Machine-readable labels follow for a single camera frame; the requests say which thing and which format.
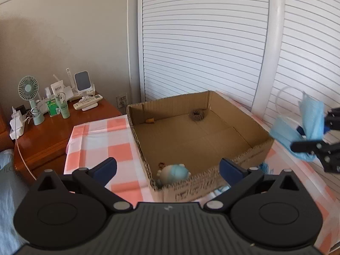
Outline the white power strip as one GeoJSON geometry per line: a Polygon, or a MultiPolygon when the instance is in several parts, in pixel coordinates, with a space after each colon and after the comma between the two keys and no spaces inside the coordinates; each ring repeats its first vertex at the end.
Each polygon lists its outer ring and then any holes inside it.
{"type": "Polygon", "coordinates": [[[27,114],[22,115],[20,111],[17,111],[11,115],[9,134],[11,140],[18,139],[24,134],[26,121],[27,114]]]}

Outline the brown cardboard box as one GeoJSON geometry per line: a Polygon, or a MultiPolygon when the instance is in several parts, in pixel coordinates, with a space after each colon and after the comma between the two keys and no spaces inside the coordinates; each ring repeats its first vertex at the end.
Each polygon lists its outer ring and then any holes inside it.
{"type": "Polygon", "coordinates": [[[187,202],[206,196],[225,185],[219,173],[221,159],[245,169],[260,165],[274,141],[250,111],[213,91],[129,105],[127,118],[156,202],[187,202]],[[191,120],[193,109],[203,109],[205,118],[191,120]],[[149,118],[155,123],[145,123],[149,118]],[[160,162],[184,164],[191,176],[160,188],[160,162]]]}

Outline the wooden nightstand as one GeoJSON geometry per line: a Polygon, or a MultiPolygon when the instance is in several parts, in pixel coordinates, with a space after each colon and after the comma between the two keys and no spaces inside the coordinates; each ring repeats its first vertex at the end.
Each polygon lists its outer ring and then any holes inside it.
{"type": "Polygon", "coordinates": [[[32,185],[34,178],[45,169],[53,169],[57,174],[63,173],[66,146],[73,127],[121,115],[121,112],[105,99],[102,99],[97,107],[85,112],[75,110],[73,104],[69,104],[68,119],[61,115],[47,115],[44,122],[38,126],[27,124],[24,134],[17,140],[14,148],[14,168],[28,185],[32,185]]]}

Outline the orange foam earplug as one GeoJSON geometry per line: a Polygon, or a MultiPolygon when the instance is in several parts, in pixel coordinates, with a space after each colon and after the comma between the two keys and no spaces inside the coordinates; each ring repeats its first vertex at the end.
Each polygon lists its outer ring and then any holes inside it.
{"type": "Polygon", "coordinates": [[[149,118],[145,120],[145,123],[152,124],[152,123],[155,123],[155,120],[154,118],[149,118]]]}

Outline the phone stand with tablet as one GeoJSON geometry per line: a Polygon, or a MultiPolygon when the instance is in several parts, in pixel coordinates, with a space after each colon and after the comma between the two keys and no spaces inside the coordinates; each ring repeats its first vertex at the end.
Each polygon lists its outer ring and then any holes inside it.
{"type": "Polygon", "coordinates": [[[84,70],[71,75],[71,87],[73,97],[71,100],[79,100],[83,95],[93,96],[96,93],[95,85],[91,82],[89,72],[84,70]]]}

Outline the green box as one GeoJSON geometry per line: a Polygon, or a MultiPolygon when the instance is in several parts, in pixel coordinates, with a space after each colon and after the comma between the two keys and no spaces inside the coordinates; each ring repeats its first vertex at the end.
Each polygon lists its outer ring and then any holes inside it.
{"type": "Polygon", "coordinates": [[[48,98],[46,101],[46,104],[47,104],[49,115],[51,117],[54,117],[60,114],[55,98],[48,98]]]}

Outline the green tube bottle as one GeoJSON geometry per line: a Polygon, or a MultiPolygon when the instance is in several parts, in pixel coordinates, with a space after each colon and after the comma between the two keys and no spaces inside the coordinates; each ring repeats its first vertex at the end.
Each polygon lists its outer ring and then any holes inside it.
{"type": "Polygon", "coordinates": [[[62,117],[64,119],[68,119],[70,117],[70,112],[66,99],[66,94],[63,92],[58,93],[56,97],[56,102],[62,117]]]}

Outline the blue white plush toy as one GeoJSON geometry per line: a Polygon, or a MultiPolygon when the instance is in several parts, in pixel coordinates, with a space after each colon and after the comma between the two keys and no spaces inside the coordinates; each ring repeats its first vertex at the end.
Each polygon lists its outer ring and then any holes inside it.
{"type": "Polygon", "coordinates": [[[160,162],[157,171],[157,186],[161,188],[164,185],[170,185],[185,180],[190,176],[191,173],[184,164],[166,165],[165,163],[160,162]]]}

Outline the pink checkered tablecloth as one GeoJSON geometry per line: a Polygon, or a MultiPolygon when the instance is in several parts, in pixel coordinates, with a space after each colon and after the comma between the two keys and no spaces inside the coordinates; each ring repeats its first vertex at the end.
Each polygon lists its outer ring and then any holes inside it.
{"type": "MultiPolygon", "coordinates": [[[[73,131],[63,173],[70,174],[79,167],[91,168],[107,157],[114,157],[118,172],[106,187],[132,204],[153,201],[127,117],[117,116],[116,109],[104,100],[85,112],[75,110],[72,105],[69,110],[73,131]]],[[[265,163],[275,174],[286,167],[296,172],[323,215],[316,247],[325,254],[338,251],[339,194],[329,188],[311,165],[288,154],[278,142],[272,145],[265,163]]]]}

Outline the white labelled box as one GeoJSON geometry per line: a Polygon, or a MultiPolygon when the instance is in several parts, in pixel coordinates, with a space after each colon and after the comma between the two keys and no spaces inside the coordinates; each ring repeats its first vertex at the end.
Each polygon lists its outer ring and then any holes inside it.
{"type": "Polygon", "coordinates": [[[64,92],[64,84],[63,84],[63,80],[57,81],[53,84],[51,84],[51,89],[52,92],[55,96],[57,96],[59,93],[63,93],[64,92]]]}

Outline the white remote control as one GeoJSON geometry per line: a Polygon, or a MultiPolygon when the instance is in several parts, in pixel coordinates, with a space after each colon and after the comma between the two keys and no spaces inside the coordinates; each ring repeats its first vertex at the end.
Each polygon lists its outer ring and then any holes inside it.
{"type": "Polygon", "coordinates": [[[99,101],[103,99],[103,96],[96,94],[95,96],[87,96],[81,98],[79,102],[76,102],[73,107],[75,110],[87,111],[98,106],[99,101]]]}

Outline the blue bed sheet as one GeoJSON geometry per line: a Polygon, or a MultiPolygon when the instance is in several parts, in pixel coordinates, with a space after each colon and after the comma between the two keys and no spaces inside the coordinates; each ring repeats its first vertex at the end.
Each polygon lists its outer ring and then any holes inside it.
{"type": "Polygon", "coordinates": [[[28,186],[15,172],[14,150],[1,151],[0,160],[1,254],[13,254],[24,242],[14,228],[13,218],[28,186]]]}

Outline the blue surgical masks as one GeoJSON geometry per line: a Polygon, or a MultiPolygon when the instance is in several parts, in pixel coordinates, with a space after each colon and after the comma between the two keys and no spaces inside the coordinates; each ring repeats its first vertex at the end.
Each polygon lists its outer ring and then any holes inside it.
{"type": "Polygon", "coordinates": [[[302,161],[312,162],[316,156],[302,152],[293,152],[290,148],[293,142],[322,140],[329,128],[324,124],[324,103],[302,92],[298,102],[300,119],[296,120],[287,113],[279,113],[270,129],[270,136],[302,161]]]}

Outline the brown knitted scrunchie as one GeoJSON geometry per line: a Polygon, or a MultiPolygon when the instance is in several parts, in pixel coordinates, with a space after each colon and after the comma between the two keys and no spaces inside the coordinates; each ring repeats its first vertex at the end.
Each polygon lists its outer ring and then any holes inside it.
{"type": "Polygon", "coordinates": [[[200,122],[205,118],[205,112],[203,109],[193,109],[190,113],[189,113],[189,117],[191,120],[195,121],[195,122],[200,122]]]}

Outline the green desk fan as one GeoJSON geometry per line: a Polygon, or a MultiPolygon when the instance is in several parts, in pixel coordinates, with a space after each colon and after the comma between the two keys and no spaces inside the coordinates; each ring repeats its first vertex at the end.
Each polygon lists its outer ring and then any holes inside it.
{"type": "Polygon", "coordinates": [[[18,94],[23,100],[29,101],[31,106],[31,115],[35,126],[40,125],[44,121],[44,116],[35,100],[38,93],[39,83],[34,76],[27,75],[20,80],[18,84],[18,94]]]}

